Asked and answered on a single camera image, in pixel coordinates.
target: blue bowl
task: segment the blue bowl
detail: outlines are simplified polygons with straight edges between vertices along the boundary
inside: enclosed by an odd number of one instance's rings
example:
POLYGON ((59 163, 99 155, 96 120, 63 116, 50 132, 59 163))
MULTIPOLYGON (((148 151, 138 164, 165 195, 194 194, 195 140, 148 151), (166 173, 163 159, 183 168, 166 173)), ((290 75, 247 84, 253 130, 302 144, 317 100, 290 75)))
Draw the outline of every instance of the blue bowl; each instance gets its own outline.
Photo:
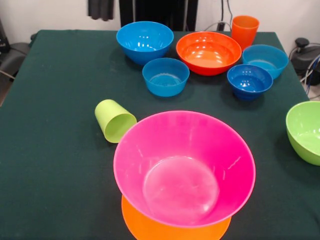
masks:
POLYGON ((273 79, 279 77, 289 63, 285 52, 280 49, 258 44, 247 47, 242 54, 243 64, 251 64, 263 68, 273 79))
POLYGON ((160 97, 181 93, 189 74, 189 68, 182 61, 167 57, 152 60, 142 69, 146 87, 160 97))
POLYGON ((232 67, 227 73, 227 78, 234 95, 247 101, 258 98, 274 83, 273 78, 266 70, 249 64, 232 67))
POLYGON ((117 32, 116 40, 132 61, 145 65, 166 54, 174 40, 174 33, 158 22, 137 21, 123 26, 117 32))

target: plastic cup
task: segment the plastic cup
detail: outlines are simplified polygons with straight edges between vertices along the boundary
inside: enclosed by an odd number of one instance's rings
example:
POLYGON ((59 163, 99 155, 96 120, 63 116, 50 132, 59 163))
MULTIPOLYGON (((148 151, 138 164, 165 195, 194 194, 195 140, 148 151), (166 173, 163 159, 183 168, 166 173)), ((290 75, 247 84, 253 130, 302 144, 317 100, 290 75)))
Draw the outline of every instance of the plastic cup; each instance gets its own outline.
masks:
POLYGON ((117 102, 106 99, 94 110, 105 139, 110 143, 119 143, 123 135, 137 123, 137 119, 117 102))
POLYGON ((136 210, 122 196, 122 215, 132 235, 139 240, 219 240, 226 233, 231 217, 217 224, 198 227, 180 228, 154 221, 136 210))
POLYGON ((237 41, 242 51, 252 45, 259 27, 258 19, 253 16, 236 16, 232 21, 231 37, 237 41))

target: orange plate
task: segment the orange plate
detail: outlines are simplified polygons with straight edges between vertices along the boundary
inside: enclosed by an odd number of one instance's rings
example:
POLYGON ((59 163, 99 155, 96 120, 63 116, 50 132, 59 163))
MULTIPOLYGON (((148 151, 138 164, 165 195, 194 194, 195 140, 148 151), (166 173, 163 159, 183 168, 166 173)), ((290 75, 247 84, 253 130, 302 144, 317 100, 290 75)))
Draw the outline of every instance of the orange plate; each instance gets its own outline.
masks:
POLYGON ((198 31, 183 36, 176 44, 176 51, 191 71, 204 76, 226 72, 242 54, 235 40, 212 31, 198 31))
POLYGON ((178 228, 156 222, 136 210, 122 196, 122 214, 128 229, 138 240, 219 240, 227 231, 231 217, 215 225, 178 228))

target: cup rim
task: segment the cup rim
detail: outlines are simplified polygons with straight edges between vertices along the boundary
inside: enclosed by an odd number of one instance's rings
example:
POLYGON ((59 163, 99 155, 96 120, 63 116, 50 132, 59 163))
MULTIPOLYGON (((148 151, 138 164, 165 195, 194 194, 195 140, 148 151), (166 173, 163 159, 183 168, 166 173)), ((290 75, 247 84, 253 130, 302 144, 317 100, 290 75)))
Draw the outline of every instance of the cup rim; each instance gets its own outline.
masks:
POLYGON ((260 25, 260 22, 257 18, 255 18, 254 16, 249 16, 249 15, 239 15, 239 16, 236 16, 232 19, 232 24, 234 24, 235 26, 239 27, 239 28, 242 28, 242 29, 255 29, 255 28, 258 28, 259 25, 260 25), (254 19, 257 21, 257 24, 256 26, 252 26, 252 27, 247 27, 247 26, 240 26, 238 24, 235 23, 235 19, 237 18, 242 18, 242 17, 247 17, 247 18, 251 18, 251 19, 254 19))
POLYGON ((131 114, 131 113, 129 113, 129 112, 123 112, 123 113, 120 113, 120 114, 117 114, 117 115, 115 115, 112 119, 110 119, 110 121, 105 125, 105 127, 104 127, 104 130, 103 130, 103 135, 104 135, 104 137, 105 137, 105 139, 108 141, 108 142, 110 142, 110 143, 112 143, 112 144, 117 144, 117 143, 119 143, 120 141, 121 141, 121 139, 123 138, 123 136, 126 134, 126 132, 128 131, 126 131, 121 137, 120 137, 120 139, 118 139, 118 140, 111 140, 107 135, 106 135, 106 131, 107 131, 107 128, 108 128, 108 126, 109 126, 109 124, 115 119, 115 118, 117 118, 117 117, 119 117, 119 116, 128 116, 128 117, 130 117, 131 119, 133 119, 133 120, 135 120, 135 123, 132 125, 132 126, 130 126, 129 128, 128 128, 128 130, 130 129, 130 128, 132 128, 136 123, 137 123, 137 119, 136 119, 136 117, 133 115, 133 114, 131 114))

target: plastic bowl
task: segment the plastic bowl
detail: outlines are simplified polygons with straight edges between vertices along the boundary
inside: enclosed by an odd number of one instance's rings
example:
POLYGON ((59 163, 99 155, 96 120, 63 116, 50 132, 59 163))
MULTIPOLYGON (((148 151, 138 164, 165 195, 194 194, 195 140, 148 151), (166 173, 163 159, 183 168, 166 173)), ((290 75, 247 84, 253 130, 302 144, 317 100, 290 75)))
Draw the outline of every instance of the plastic bowl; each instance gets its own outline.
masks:
POLYGON ((251 101, 271 88, 274 83, 271 75, 261 67, 240 64, 232 67, 227 73, 228 81, 234 95, 251 101))
POLYGON ((254 187, 249 147, 224 122, 167 111, 134 125, 118 144, 116 183, 130 204, 159 223, 198 228, 238 212, 254 187))
POLYGON ((116 40, 132 61, 145 65, 166 54, 174 40, 174 33, 158 22, 137 21, 120 28, 116 40))
POLYGON ((320 101, 305 101, 293 106, 285 123, 296 153, 306 162, 320 166, 320 101))
POLYGON ((142 70, 147 88, 160 97, 181 93, 189 74, 189 68, 182 61, 166 57, 148 62, 142 70))
POLYGON ((263 44, 247 47, 242 54, 244 64, 251 64, 263 68, 271 74, 273 79, 279 77, 289 63, 285 52, 274 46, 263 44))
POLYGON ((176 51, 189 69, 213 76, 226 72, 241 57, 241 47, 224 34, 212 31, 193 32, 182 37, 176 51))

